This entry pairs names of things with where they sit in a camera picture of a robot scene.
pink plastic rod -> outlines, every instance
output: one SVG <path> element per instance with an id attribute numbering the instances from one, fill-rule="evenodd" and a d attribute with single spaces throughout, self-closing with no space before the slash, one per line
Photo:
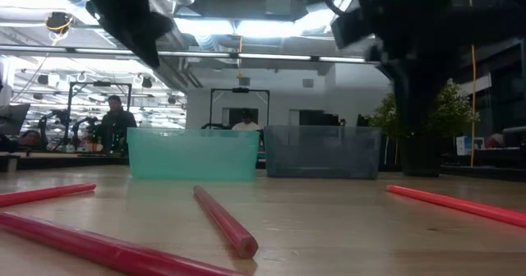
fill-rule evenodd
<path id="1" fill-rule="evenodd" d="M 0 228 L 129 275 L 243 276 L 232 270 L 22 214 L 0 214 Z"/>
<path id="2" fill-rule="evenodd" d="M 526 228 L 526 214 L 517 211 L 468 200 L 457 199 L 445 195 L 408 189 L 402 186 L 388 186 L 387 191 Z"/>
<path id="3" fill-rule="evenodd" d="M 71 186 L 57 186 L 48 189 L 0 194 L 0 207 L 55 198 L 59 196 L 80 193 L 83 191 L 92 191 L 96 186 L 97 185 L 95 185 L 93 182 L 87 182 Z"/>
<path id="4" fill-rule="evenodd" d="M 202 187 L 194 186 L 194 195 L 232 243 L 239 257 L 252 258 L 259 247 L 256 239 Z"/>

storage bin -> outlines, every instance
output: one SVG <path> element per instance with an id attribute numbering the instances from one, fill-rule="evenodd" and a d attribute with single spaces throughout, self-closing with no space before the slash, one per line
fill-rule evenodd
<path id="1" fill-rule="evenodd" d="M 128 128 L 135 178 L 251 180 L 259 132 Z"/>
<path id="2" fill-rule="evenodd" d="M 374 179 L 380 145 L 375 127 L 267 126 L 267 176 Z"/>

wooden table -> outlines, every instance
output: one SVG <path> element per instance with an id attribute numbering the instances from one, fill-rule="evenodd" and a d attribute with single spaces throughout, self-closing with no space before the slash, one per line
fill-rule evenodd
<path id="1" fill-rule="evenodd" d="M 194 182 L 138 181 L 123 166 L 0 175 L 0 191 L 96 182 L 94 194 L 18 211 L 255 275 L 520 275 L 526 229 L 386 193 L 397 184 L 526 212 L 526 183 L 463 177 L 201 182 L 260 243 L 238 260 L 192 198 Z M 0 232 L 2 275 L 119 275 Z"/>

white wall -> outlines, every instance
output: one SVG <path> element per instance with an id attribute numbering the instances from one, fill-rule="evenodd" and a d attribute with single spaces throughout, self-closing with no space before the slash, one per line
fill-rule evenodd
<path id="1" fill-rule="evenodd" d="M 207 89 L 190 90 L 187 103 L 187 128 L 199 128 L 209 121 L 210 88 L 238 86 L 235 70 L 194 70 Z M 389 81 L 369 65 L 339 64 L 327 76 L 316 71 L 247 70 L 250 89 L 270 90 L 270 125 L 288 125 L 290 110 L 323 110 L 345 118 L 354 125 L 358 114 L 369 114 L 390 90 Z M 302 87 L 302 79 L 314 79 L 314 88 Z M 215 92 L 212 122 L 221 123 L 223 108 L 258 108 L 260 124 L 266 124 L 266 105 L 255 93 L 232 94 Z"/>
<path id="2" fill-rule="evenodd" d="M 258 108 L 261 126 L 266 125 L 266 104 L 255 93 L 232 94 L 225 92 L 214 102 L 212 122 L 221 123 L 223 108 Z M 293 94 L 291 92 L 270 92 L 270 125 L 287 125 L 290 110 L 312 109 L 325 110 L 323 94 Z M 190 90 L 187 104 L 187 128 L 199 128 L 209 121 L 210 90 Z"/>
<path id="3" fill-rule="evenodd" d="M 358 114 L 372 114 L 390 91 L 389 80 L 374 66 L 336 64 L 326 78 L 327 112 L 354 126 Z"/>

computer monitor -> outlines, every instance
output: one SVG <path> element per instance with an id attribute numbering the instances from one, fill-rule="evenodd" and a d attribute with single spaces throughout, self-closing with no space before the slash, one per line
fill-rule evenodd
<path id="1" fill-rule="evenodd" d="M 0 106 L 0 134 L 18 136 L 30 104 Z"/>

